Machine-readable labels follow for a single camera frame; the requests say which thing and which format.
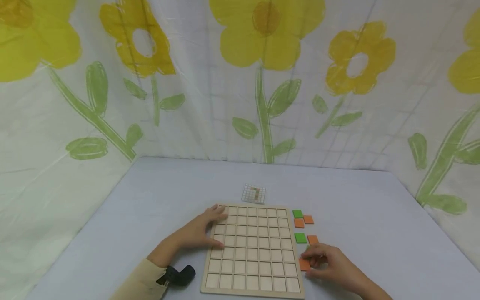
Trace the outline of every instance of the painted flower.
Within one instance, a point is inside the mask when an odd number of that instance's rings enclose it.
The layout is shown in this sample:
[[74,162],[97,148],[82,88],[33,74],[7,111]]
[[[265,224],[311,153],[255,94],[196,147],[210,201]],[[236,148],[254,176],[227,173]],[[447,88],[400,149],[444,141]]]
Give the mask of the painted flower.
[[463,39],[471,49],[450,66],[448,79],[463,94],[480,94],[480,9],[465,25]]
[[324,0],[210,0],[223,58],[237,67],[261,60],[270,70],[288,70],[300,56],[300,40],[323,20]]
[[42,62],[75,63],[80,38],[68,22],[76,0],[0,0],[0,82],[33,74]]
[[[377,76],[395,60],[395,41],[384,38],[385,23],[365,23],[359,31],[341,31],[330,42],[328,54],[333,60],[327,71],[326,83],[333,95],[366,94],[377,84]],[[347,68],[357,54],[368,57],[358,76],[350,77]]]
[[[170,58],[170,43],[158,25],[147,0],[118,0],[103,4],[100,20],[105,31],[117,40],[117,52],[123,64],[134,74],[147,77],[159,72],[175,74]],[[135,47],[134,33],[148,34],[153,41],[152,55],[144,55]]]

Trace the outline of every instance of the beige sleeve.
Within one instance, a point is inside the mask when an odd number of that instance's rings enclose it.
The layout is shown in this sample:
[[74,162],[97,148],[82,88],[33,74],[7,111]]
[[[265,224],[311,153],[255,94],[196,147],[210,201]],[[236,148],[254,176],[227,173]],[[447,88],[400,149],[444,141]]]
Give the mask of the beige sleeve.
[[167,268],[160,268],[146,258],[143,259],[110,300],[159,300],[167,290],[156,281]]

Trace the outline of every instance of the green stem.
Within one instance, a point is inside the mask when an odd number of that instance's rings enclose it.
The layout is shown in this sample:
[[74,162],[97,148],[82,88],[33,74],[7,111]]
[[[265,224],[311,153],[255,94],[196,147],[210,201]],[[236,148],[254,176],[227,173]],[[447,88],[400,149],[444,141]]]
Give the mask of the green stem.
[[156,85],[155,74],[150,77],[152,81],[153,93],[153,123],[155,126],[160,126],[160,98],[158,98],[158,87]]
[[340,107],[342,107],[343,102],[345,101],[345,97],[346,97],[346,95],[343,95],[343,96],[340,97],[340,100],[338,101],[338,103],[333,108],[332,112],[330,113],[330,116],[328,116],[328,119],[320,127],[317,134],[315,135],[316,139],[318,139],[325,132],[325,130],[328,129],[328,127],[330,126],[330,123],[336,117],[336,114],[338,113],[338,110],[340,109]]
[[465,114],[455,122],[452,128],[450,128],[415,196],[420,205],[425,206],[428,196],[435,193],[438,185],[452,167],[455,152],[461,147],[465,135],[467,135],[470,126],[473,124],[479,112],[480,101],[466,111]]
[[50,78],[55,86],[61,92],[65,100],[75,109],[85,120],[98,129],[112,144],[115,145],[120,152],[125,155],[129,161],[133,161],[137,155],[135,151],[129,147],[126,141],[107,123],[103,118],[98,116],[87,104],[80,100],[72,90],[63,83],[57,73],[52,69],[48,69]]
[[270,118],[268,117],[264,93],[264,70],[261,66],[257,69],[255,100],[257,101],[257,113],[260,122],[260,130],[262,131],[265,163],[273,164],[275,157],[273,155],[272,132],[270,131]]

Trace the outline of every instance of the wooden grid board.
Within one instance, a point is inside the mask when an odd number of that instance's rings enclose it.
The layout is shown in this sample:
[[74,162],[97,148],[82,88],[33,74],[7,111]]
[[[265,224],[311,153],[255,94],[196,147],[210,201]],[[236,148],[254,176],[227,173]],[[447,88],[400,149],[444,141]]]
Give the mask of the wooden grid board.
[[283,206],[224,204],[226,220],[211,238],[200,291],[257,297],[305,299],[290,210]]

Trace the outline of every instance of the right hand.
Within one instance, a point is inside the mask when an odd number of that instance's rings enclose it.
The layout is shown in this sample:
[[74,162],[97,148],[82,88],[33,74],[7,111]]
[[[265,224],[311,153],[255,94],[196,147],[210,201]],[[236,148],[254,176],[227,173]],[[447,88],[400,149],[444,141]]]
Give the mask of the right hand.
[[310,260],[310,266],[313,268],[318,268],[324,263],[328,264],[324,270],[311,269],[307,272],[307,277],[333,281],[358,295],[374,284],[337,247],[317,243],[310,246],[301,256]]

